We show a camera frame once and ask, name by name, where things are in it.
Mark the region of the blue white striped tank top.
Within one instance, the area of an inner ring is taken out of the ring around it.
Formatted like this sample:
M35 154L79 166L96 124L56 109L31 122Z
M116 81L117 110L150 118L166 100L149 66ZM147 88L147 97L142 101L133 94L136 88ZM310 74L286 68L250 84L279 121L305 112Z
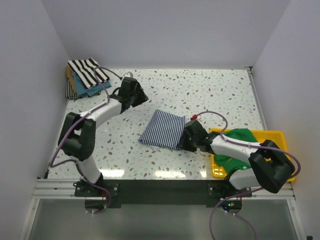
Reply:
M177 150L185 123L185 116L157 109L138 142L151 147Z

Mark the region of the green tank top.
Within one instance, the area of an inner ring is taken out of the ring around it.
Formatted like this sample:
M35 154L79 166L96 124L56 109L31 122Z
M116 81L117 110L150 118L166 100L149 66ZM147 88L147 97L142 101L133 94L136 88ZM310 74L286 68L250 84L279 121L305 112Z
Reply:
M247 128L235 128L219 134L210 144L214 162L227 174L251 169L250 155L257 151L258 140Z

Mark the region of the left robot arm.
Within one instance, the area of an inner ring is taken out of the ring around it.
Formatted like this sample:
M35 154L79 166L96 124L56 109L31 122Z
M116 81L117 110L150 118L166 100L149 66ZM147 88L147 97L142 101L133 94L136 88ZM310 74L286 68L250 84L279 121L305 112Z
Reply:
M121 86L108 96L106 102L80 114L66 115L58 139L58 150L62 150L75 163L81 180L74 184L77 197L106 197L106 186L102 173L93 158L96 130L109 119L129 108L146 102L148 97L140 83L133 77L124 77Z

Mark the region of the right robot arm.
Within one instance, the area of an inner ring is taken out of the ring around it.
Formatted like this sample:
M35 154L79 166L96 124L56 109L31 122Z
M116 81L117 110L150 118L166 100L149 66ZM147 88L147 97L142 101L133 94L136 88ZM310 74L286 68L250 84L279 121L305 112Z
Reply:
M249 164L250 168L235 170L224 178L222 189L230 197L251 187L262 187L276 194L296 170L287 154L273 141L248 142L227 137L221 132L207 132L197 120L185 124L177 148L228 156Z

